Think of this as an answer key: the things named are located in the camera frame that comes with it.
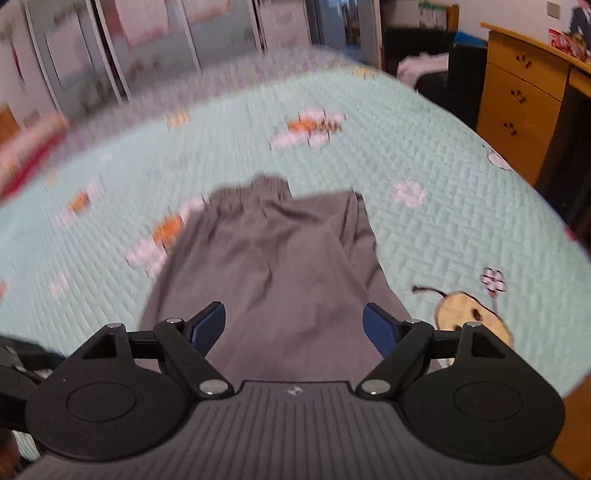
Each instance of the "red object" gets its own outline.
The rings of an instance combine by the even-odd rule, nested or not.
[[[574,232],[569,228],[568,225],[564,226],[564,233],[566,233],[566,236],[569,237],[569,240],[571,242],[576,242],[577,241],[577,236],[574,234]]]
[[[554,47],[581,61],[585,61],[587,59],[586,48],[581,45],[580,42],[574,41],[571,36],[567,35],[566,33],[559,32],[558,30],[553,30],[552,28],[548,30],[548,34],[550,35],[551,47]]]
[[[31,161],[24,167],[13,181],[10,182],[6,191],[0,195],[0,199],[9,197],[17,193],[23,188],[30,180],[35,176],[35,173],[39,170],[39,167],[47,159],[51,151],[66,137],[66,133],[62,133],[41,146],[37,152],[33,155]]]

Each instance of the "sliding door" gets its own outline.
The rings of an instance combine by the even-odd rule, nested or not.
[[[48,89],[71,121],[121,100],[89,7],[90,0],[25,3],[31,38]]]
[[[382,21],[379,0],[358,0],[359,38],[363,60],[368,65],[382,67]]]
[[[252,0],[181,0],[202,68],[261,49]]]
[[[199,68],[180,0],[93,1],[127,95]]]

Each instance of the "white cloth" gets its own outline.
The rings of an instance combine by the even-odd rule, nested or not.
[[[398,65],[398,80],[415,89],[419,78],[428,73],[446,72],[449,68],[449,53],[428,55],[421,53],[418,57],[406,57]]]
[[[115,5],[130,47],[165,35],[170,28],[164,0],[115,0]]]

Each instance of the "bee pattern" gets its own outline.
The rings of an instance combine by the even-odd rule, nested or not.
[[[513,336],[501,317],[467,293],[462,291],[444,293],[436,288],[419,287],[417,285],[413,286],[412,291],[413,293],[434,291],[443,297],[437,304],[434,315],[439,330],[453,332],[461,330],[462,326],[467,322],[481,322],[505,344],[513,348]],[[447,362],[451,365],[453,359],[448,359]]]
[[[136,243],[125,259],[130,267],[143,267],[149,278],[156,278],[172,253],[192,212],[205,208],[203,197],[185,202],[178,213],[167,215],[151,233]]]
[[[166,123],[168,125],[168,129],[172,130],[173,128],[178,128],[181,125],[186,124],[191,120],[191,115],[189,114],[189,110],[184,109],[180,112],[175,113],[174,115],[169,116],[166,119]]]
[[[376,79],[378,78],[378,74],[374,69],[369,69],[367,67],[357,67],[353,70],[353,75],[356,77],[361,77],[363,79]]]
[[[322,148],[330,136],[342,130],[345,115],[327,113],[318,107],[302,110],[297,119],[287,121],[287,132],[276,133],[269,141],[271,150],[282,150],[308,144],[312,149]]]

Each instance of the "bed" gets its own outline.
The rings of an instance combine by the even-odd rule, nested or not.
[[[338,128],[292,135],[308,117]],[[295,196],[363,195],[414,317],[433,323],[441,297],[413,285],[462,291],[560,394],[589,371],[591,266],[559,217],[447,112],[324,50],[229,63],[72,132],[0,209],[0,331],[70,354],[106,323],[135,329],[165,261],[157,232],[261,172]]]

